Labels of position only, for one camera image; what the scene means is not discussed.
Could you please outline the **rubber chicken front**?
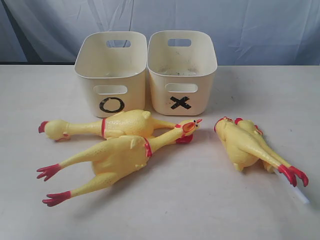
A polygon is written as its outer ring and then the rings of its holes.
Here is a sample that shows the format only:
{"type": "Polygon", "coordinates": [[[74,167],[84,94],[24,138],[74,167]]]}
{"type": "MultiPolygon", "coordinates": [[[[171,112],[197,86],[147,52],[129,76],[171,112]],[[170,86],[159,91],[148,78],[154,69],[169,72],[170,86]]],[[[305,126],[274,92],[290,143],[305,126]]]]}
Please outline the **rubber chicken front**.
{"type": "Polygon", "coordinates": [[[47,198],[43,199],[42,203],[53,207],[70,198],[112,186],[118,180],[144,168],[152,155],[160,148],[175,143],[189,143],[201,122],[202,119],[183,120],[173,129],[157,137],[122,135],[111,138],[60,163],[37,169],[39,173],[37,178],[43,178],[47,181],[66,167],[82,162],[91,162],[95,174],[92,180],[76,189],[47,194],[47,198]]]}

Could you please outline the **rubber chicken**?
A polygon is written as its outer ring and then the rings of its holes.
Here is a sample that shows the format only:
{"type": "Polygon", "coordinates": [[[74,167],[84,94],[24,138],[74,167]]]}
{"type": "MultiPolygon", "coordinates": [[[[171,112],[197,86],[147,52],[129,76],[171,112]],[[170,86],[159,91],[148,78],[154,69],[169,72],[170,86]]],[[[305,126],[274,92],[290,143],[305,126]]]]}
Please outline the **rubber chicken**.
{"type": "Polygon", "coordinates": [[[47,198],[43,199],[42,203],[53,207],[70,198],[112,186],[118,180],[144,168],[152,155],[160,148],[175,143],[189,143],[201,122],[202,119],[183,120],[173,129],[157,137],[122,135],[111,138],[60,163],[37,169],[39,173],[37,178],[43,178],[47,181],[66,167],[82,162],[91,162],[95,174],[92,180],[76,189],[47,194],[47,198]]]}
{"type": "Polygon", "coordinates": [[[188,132],[186,123],[172,123],[152,117],[150,111],[135,109],[121,111],[110,117],[90,123],[70,123],[61,119],[43,121],[38,127],[39,133],[55,141],[68,140],[73,135],[93,134],[104,139],[118,138],[122,135],[137,135],[148,139],[153,138],[156,129],[181,128],[188,132]]]}

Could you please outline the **headless rubber chicken body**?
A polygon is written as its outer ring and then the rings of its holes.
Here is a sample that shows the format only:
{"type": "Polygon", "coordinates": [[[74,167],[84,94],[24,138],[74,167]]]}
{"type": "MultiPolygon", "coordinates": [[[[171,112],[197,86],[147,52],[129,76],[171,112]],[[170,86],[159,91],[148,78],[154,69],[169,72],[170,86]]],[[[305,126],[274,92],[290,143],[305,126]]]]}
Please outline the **headless rubber chicken body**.
{"type": "MultiPolygon", "coordinates": [[[[274,170],[278,170],[277,167],[280,165],[277,160],[260,146],[252,134],[238,127],[235,120],[224,116],[215,123],[213,128],[234,168],[242,172],[244,168],[250,167],[261,160],[267,172],[273,173],[274,170]]],[[[296,180],[292,179],[291,182],[297,185],[296,180]]]]}

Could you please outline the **detached chicken head with tube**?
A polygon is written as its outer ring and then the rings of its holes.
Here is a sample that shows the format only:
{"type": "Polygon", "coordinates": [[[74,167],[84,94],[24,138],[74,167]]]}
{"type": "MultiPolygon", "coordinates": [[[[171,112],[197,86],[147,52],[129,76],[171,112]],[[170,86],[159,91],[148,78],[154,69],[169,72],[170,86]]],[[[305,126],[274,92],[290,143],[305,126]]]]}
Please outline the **detached chicken head with tube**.
{"type": "Polygon", "coordinates": [[[297,185],[292,183],[292,180],[295,180],[295,181],[297,180],[296,177],[302,180],[304,187],[306,187],[309,184],[309,179],[303,171],[289,164],[280,155],[278,155],[272,148],[268,146],[268,144],[263,138],[263,132],[258,128],[257,125],[255,125],[254,122],[252,122],[251,120],[244,120],[240,117],[236,118],[234,122],[238,127],[252,134],[253,137],[257,139],[260,146],[268,154],[270,154],[273,158],[276,159],[277,163],[279,164],[279,166],[277,167],[278,171],[287,177],[290,184],[292,184],[294,187],[297,185]]]}

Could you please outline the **rubber chicken lying rear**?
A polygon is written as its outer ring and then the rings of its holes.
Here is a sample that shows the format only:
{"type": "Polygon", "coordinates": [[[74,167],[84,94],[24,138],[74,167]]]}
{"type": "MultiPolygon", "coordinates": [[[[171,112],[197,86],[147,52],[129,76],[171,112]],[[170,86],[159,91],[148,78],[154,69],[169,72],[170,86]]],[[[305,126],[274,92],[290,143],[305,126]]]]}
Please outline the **rubber chicken lying rear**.
{"type": "Polygon", "coordinates": [[[61,119],[43,121],[38,127],[39,133],[55,141],[68,140],[73,135],[93,134],[104,139],[118,138],[122,135],[137,135],[148,139],[153,138],[156,129],[181,128],[188,132],[186,123],[172,123],[152,117],[150,111],[135,109],[121,111],[110,117],[90,123],[70,123],[61,119]]]}

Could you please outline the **cream bin marked X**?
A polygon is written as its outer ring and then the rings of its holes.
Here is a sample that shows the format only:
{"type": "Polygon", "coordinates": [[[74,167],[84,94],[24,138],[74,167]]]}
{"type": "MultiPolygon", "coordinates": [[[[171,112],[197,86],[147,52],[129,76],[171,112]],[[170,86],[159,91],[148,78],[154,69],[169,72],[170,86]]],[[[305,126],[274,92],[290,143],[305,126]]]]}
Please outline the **cream bin marked X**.
{"type": "Polygon", "coordinates": [[[196,116],[208,105],[218,68],[211,37],[164,30],[149,39],[147,67],[152,106],[167,116],[196,116]]]}

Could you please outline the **cream bin marked O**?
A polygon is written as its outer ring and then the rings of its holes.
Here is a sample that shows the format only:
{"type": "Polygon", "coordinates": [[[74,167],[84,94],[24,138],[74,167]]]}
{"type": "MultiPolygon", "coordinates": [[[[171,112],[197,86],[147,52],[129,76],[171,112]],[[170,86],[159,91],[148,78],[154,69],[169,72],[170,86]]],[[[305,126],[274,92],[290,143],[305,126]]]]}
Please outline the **cream bin marked O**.
{"type": "Polygon", "coordinates": [[[96,32],[85,38],[74,71],[94,116],[145,108],[147,51],[146,37],[135,31],[96,32]]]}

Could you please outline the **grey backdrop curtain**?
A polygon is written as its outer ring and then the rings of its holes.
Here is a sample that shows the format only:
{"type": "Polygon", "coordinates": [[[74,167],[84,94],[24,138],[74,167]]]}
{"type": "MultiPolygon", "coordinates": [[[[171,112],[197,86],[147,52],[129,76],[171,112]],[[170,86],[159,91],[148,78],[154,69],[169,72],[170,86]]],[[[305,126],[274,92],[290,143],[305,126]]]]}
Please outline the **grey backdrop curtain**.
{"type": "Polygon", "coordinates": [[[3,0],[0,60],[73,63],[97,32],[208,34],[220,65],[319,65],[317,0],[3,0]]]}

